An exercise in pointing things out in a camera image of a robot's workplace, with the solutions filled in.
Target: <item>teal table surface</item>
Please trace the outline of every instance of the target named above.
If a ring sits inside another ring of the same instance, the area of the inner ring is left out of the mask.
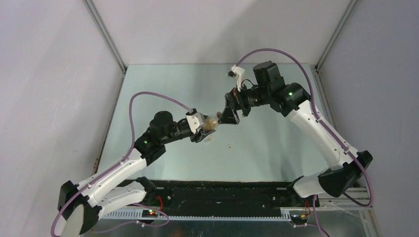
[[[246,78],[256,82],[254,64],[243,64]],[[279,64],[286,83],[300,83],[307,91],[303,73],[294,64]],[[139,91],[172,97],[206,115],[223,111],[224,95],[235,81],[226,77],[231,64],[130,65],[118,98],[98,172],[120,159],[131,143],[129,100]],[[309,65],[304,65],[315,90],[315,102],[323,111]],[[186,111],[167,100],[138,96],[133,104],[135,136],[141,136],[158,111],[166,110],[178,121]],[[160,180],[292,181],[327,168],[314,143],[295,124],[269,105],[252,108],[239,125],[220,125],[210,140],[189,139],[166,145],[166,153],[130,178]]]

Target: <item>white wall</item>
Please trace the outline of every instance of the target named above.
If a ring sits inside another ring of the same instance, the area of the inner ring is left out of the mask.
[[[81,0],[0,2],[0,230],[48,236],[92,173],[121,72]]]
[[[321,76],[337,126],[368,169],[384,236],[417,233],[419,1],[361,1]]]
[[[128,64],[236,63],[263,47],[316,64],[349,0],[96,0]],[[288,63],[285,56],[260,53]]]

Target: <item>red wire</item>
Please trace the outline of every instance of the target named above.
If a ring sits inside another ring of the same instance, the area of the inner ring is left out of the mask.
[[[163,209],[163,200],[162,200],[162,198],[160,196],[157,196],[156,199],[160,201],[160,209],[159,209],[159,211],[161,211]]]
[[[305,201],[305,205],[306,205],[306,207],[308,207],[308,211],[309,211],[307,215],[310,215],[311,214],[310,204],[308,204],[307,200]]]

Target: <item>metal frame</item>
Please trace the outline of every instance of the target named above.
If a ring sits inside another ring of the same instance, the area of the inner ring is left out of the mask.
[[[333,31],[332,36],[330,37],[328,43],[326,44],[325,49],[322,52],[322,55],[319,58],[319,61],[316,64],[316,70],[319,71],[321,67],[323,66],[330,50],[333,48],[333,45],[336,42],[337,37],[342,32],[344,26],[346,25],[346,22],[348,21],[349,17],[352,15],[355,7],[357,6],[359,0],[351,0],[348,4],[348,6],[345,9],[345,12],[343,13],[342,17],[339,20],[339,23],[337,24],[335,30]]]
[[[125,78],[125,73],[127,70],[127,65],[124,63],[121,55],[118,52],[117,47],[115,46],[115,43],[112,40],[112,37],[110,36],[108,30],[106,29],[106,26],[95,6],[93,3],[93,0],[83,0],[86,9],[88,10],[89,14],[92,17],[92,20],[94,21],[95,25],[98,28],[98,31],[100,32],[101,36],[103,37],[106,45],[108,46],[109,51],[111,52],[112,56],[114,57],[115,61],[117,62],[120,70],[122,71],[122,79],[121,83],[119,85],[119,92],[115,98],[115,102],[113,104],[113,111],[110,116],[109,122],[108,122],[108,129],[106,131],[106,134],[104,136],[103,145],[105,144],[105,140],[109,131],[110,122],[112,120],[112,116],[114,114],[116,104],[121,92],[121,87]],[[330,106],[330,103],[327,99],[327,95],[325,93],[325,88],[322,83],[322,79],[320,77],[320,70],[321,67],[324,64],[324,61],[327,59],[327,56],[331,49],[333,48],[333,45],[335,44],[338,36],[342,32],[344,26],[347,23],[347,20],[354,12],[355,7],[357,6],[359,0],[351,0],[348,4],[348,6],[345,9],[344,14],[342,15],[341,19],[339,20],[338,25],[336,26],[332,36],[330,37],[325,49],[323,50],[317,64],[315,66],[312,66],[312,73],[314,75],[314,80],[316,83],[316,86],[319,90],[320,100],[323,104],[323,108],[325,111],[325,117],[327,120],[331,123],[333,127],[336,128],[335,119],[332,113],[332,109]],[[100,161],[100,156],[102,154],[102,151],[100,152],[100,155],[95,163],[94,172],[97,171],[97,167]],[[369,194],[366,188],[350,188],[348,189],[348,192],[352,197],[354,197],[359,202],[368,202],[369,200]],[[381,237],[382,233],[380,232],[380,228],[378,226],[377,219],[375,217],[374,211],[371,207],[365,208],[365,207],[359,207],[352,201],[348,200],[346,197],[331,197],[327,194],[319,195],[319,203],[320,207],[318,207],[318,210],[321,211],[336,211],[336,210],[345,210],[345,211],[353,211],[358,210],[360,214],[360,218],[363,224],[363,228],[365,230],[365,234],[367,237]],[[285,214],[285,218],[249,218],[248,220],[254,220],[254,221],[287,221],[288,219],[286,217],[289,216],[290,211],[303,211],[304,209],[301,207],[286,207],[281,208],[281,211]],[[121,210],[117,210],[115,212],[109,213],[104,219],[136,219],[138,218],[138,210],[135,207],[127,207]],[[170,217],[172,220],[208,220],[208,218],[198,218],[198,217],[181,217],[181,216],[173,216]],[[227,219],[217,219],[212,218],[211,220],[227,220]],[[246,220],[246,218],[238,218],[237,220]]]
[[[115,61],[117,62],[120,70],[122,73],[126,72],[126,64],[122,60],[121,55],[118,52],[115,43],[112,40],[111,35],[109,34],[108,30],[106,29],[105,23],[103,23],[102,17],[100,17],[99,12],[97,11],[96,5],[93,3],[93,0],[83,0],[86,9],[89,11],[90,16],[92,17],[93,22],[95,23],[99,33],[102,35],[105,44],[108,46],[109,51],[111,52],[112,56],[114,57]]]

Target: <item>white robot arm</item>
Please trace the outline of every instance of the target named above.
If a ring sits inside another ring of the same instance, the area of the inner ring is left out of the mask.
[[[77,206],[83,205],[84,219],[80,231],[80,234],[83,234],[109,212],[132,203],[147,203],[153,200],[156,187],[145,177],[138,178],[124,187],[117,185],[158,159],[166,152],[165,144],[187,137],[190,137],[192,142],[202,141],[215,131],[213,126],[207,124],[212,120],[212,117],[204,116],[195,109],[188,112],[186,118],[179,122],[174,122],[171,113],[167,111],[158,112],[147,131],[135,141],[134,148],[127,158],[77,184],[71,181],[63,184],[58,210],[81,192],[63,211],[62,216],[67,220]]]
[[[289,186],[290,195],[296,202],[321,193],[333,197],[342,195],[362,174],[350,154],[356,154],[356,159],[364,168],[371,163],[371,154],[368,151],[359,152],[330,126],[317,108],[312,111],[310,95],[298,83],[285,84],[275,63],[260,63],[253,68],[253,72],[256,85],[247,89],[240,83],[225,95],[225,109],[219,123],[238,124],[240,120],[237,110],[241,110],[246,117],[251,107],[269,104],[311,138],[329,167],[322,172],[296,179]],[[243,81],[244,70],[235,65],[227,75]],[[331,134],[343,141],[344,147]]]

